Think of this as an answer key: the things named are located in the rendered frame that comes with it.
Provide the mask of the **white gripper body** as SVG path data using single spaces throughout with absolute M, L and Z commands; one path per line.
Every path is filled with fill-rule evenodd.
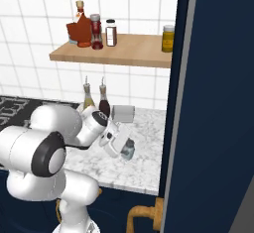
M 106 153 L 112 158 L 117 158 L 129 139 L 130 134 L 131 130 L 125 124 L 115 124 L 110 121 L 105 133 L 106 144 L 104 149 Z

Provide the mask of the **grey glass shaker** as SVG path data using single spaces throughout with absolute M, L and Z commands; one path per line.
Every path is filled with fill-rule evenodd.
M 123 159 L 130 161 L 133 158 L 134 152 L 135 152 L 135 143 L 133 140 L 128 139 L 121 151 L 121 156 Z

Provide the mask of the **dark red vinegar bottle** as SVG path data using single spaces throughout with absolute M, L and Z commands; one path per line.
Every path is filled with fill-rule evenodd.
M 100 90 L 100 102 L 99 110 L 103 112 L 107 117 L 110 116 L 110 105 L 106 96 L 106 85 L 104 84 L 104 79 L 101 79 L 101 84 L 99 85 Z

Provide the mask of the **olive oil glass bottle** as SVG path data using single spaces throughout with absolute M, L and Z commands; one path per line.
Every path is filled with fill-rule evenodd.
M 84 90 L 83 108 L 86 109 L 88 106 L 94 106 L 94 101 L 91 97 L 90 84 L 88 83 L 88 79 L 85 80 L 83 90 Z

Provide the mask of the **navy base cabinet front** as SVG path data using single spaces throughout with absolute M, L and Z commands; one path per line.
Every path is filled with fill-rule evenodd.
M 0 170 L 0 233 L 52 233 L 59 225 L 56 202 L 29 202 L 7 191 L 8 172 Z M 136 205 L 154 206 L 154 195 L 103 187 L 87 207 L 101 233 L 126 233 L 127 215 Z

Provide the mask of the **navy cabinet door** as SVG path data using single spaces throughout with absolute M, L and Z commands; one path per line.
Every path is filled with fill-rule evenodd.
M 178 0 L 161 233 L 254 233 L 254 0 Z

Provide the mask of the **red shaker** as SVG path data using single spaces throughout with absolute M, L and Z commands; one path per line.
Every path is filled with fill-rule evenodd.
M 91 45 L 94 50 L 102 50 L 101 22 L 99 14 L 91 14 Z

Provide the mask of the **orange corked bottle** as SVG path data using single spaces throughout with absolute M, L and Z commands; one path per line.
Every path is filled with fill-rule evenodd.
M 80 48 L 91 46 L 90 19 L 84 15 L 84 3 L 82 0 L 75 2 L 77 12 L 72 23 L 66 25 L 69 39 Z

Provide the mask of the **silver cylinder container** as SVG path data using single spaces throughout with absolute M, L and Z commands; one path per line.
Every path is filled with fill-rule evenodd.
M 111 117 L 114 122 L 132 123 L 135 116 L 135 107 L 131 105 L 114 105 Z

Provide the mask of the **wooden shelf board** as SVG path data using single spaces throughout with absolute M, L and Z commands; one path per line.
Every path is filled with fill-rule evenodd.
M 65 43 L 50 53 L 50 60 L 170 68 L 172 54 L 162 52 L 162 37 L 118 34 L 117 45 L 102 50 Z

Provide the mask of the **brown jar black lid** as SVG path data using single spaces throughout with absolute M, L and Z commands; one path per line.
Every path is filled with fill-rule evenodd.
M 115 47 L 117 45 L 117 29 L 114 19 L 106 20 L 106 45 L 108 47 Z

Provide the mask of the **black hob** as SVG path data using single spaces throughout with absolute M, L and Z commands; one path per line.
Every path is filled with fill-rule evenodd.
M 78 107 L 74 102 L 0 95 L 0 131 L 8 126 L 29 127 L 32 112 L 48 104 L 61 104 L 73 109 Z

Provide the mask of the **yellow jar silver lid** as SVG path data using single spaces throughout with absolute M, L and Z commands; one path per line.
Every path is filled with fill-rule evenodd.
M 171 53 L 173 51 L 175 37 L 175 27 L 172 25 L 165 25 L 162 36 L 162 51 L 164 53 Z

